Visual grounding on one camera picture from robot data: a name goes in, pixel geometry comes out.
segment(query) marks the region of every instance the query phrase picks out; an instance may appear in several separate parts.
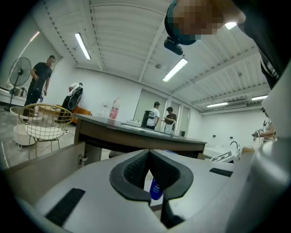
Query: countertop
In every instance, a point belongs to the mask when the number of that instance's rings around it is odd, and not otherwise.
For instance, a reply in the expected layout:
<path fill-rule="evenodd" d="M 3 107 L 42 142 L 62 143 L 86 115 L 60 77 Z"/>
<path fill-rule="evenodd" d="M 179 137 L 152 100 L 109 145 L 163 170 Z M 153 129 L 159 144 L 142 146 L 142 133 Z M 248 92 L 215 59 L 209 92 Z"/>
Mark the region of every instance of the countertop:
<path fill-rule="evenodd" d="M 140 127 L 131 127 L 128 126 L 126 123 L 122 123 L 119 121 L 113 121 L 105 117 L 100 117 L 100 116 L 88 116 L 88 115 L 83 115 L 83 114 L 74 114 L 78 119 L 107 127 L 110 129 L 114 130 L 119 130 L 119 131 L 124 131 L 124 132 L 129 132 L 129 133 L 134 133 L 137 135 L 142 135 L 142 136 L 147 136 L 147 137 L 153 137 L 153 138 L 160 138 L 164 140 L 171 140 L 171 141 L 178 141 L 178 142 L 187 142 L 187 143 L 199 143 L 199 144 L 206 144 L 206 142 L 202 142 L 198 139 L 194 138 L 186 138 L 186 137 L 179 137 L 179 136 L 173 136 L 173 135 L 168 135 L 164 134 L 162 132 L 158 132 L 155 130 L 150 130 L 150 129 L 143 129 Z"/>

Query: pink bottle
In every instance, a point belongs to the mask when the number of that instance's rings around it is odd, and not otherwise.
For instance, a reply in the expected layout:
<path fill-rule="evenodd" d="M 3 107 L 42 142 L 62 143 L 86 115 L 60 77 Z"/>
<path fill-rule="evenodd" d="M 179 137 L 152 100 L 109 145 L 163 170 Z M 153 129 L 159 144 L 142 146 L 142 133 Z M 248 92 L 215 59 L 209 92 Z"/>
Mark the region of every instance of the pink bottle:
<path fill-rule="evenodd" d="M 113 102 L 113 105 L 112 105 L 112 108 L 111 108 L 111 112 L 110 112 L 110 115 L 109 115 L 109 119 L 111 120 L 116 120 L 117 118 L 117 114 L 118 114 L 118 111 L 119 111 L 119 107 L 120 107 L 120 100 L 119 100 L 119 97 L 117 97 L 116 100 L 114 100 Z"/>

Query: round white cushion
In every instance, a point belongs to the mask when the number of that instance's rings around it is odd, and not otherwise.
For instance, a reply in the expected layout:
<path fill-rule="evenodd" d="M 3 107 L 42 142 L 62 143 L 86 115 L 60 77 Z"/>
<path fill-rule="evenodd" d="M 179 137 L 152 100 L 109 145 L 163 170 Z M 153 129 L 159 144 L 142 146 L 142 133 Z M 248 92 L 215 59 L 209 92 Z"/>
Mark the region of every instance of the round white cushion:
<path fill-rule="evenodd" d="M 25 130 L 28 135 L 31 135 L 35 138 L 41 140 L 53 140 L 60 136 L 62 136 L 65 131 L 58 127 L 40 127 L 40 126 L 32 126 L 25 125 Z"/>

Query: black t-shirt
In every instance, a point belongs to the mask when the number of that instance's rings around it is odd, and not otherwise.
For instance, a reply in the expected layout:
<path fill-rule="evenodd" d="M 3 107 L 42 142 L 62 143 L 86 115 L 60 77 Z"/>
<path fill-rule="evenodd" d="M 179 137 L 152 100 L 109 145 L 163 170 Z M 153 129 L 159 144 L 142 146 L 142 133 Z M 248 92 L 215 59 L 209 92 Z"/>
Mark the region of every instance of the black t-shirt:
<path fill-rule="evenodd" d="M 282 31 L 288 30 L 289 7 L 280 1 L 275 4 L 265 0 L 232 1 L 246 15 L 239 28 L 255 41 L 263 60 L 266 58 L 280 77 L 291 59 L 290 38 Z"/>
<path fill-rule="evenodd" d="M 174 119 L 175 121 L 177 121 L 177 115 L 174 114 L 174 113 L 173 113 L 172 115 L 169 114 L 169 115 L 167 115 L 166 117 L 169 118 L 169 119 Z M 173 124 L 172 121 L 169 121 L 169 120 L 166 120 L 166 119 L 165 119 L 165 122 L 166 122 L 167 125 L 171 125 L 171 124 Z"/>
<path fill-rule="evenodd" d="M 33 68 L 38 76 L 38 80 L 35 81 L 35 79 L 32 78 L 30 86 L 33 90 L 41 92 L 45 81 L 50 78 L 52 70 L 44 62 L 37 63 Z"/>

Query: air conditioner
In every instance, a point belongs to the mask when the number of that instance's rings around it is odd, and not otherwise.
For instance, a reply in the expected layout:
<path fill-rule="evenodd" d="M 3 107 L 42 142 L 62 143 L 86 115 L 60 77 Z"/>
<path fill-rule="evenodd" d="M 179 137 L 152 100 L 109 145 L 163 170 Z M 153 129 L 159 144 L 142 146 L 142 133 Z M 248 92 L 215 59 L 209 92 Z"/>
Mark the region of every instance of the air conditioner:
<path fill-rule="evenodd" d="M 228 103 L 228 105 L 226 105 L 224 109 L 234 109 L 234 108 L 242 108 L 242 107 L 246 107 L 246 101 L 236 101 L 236 102 Z"/>

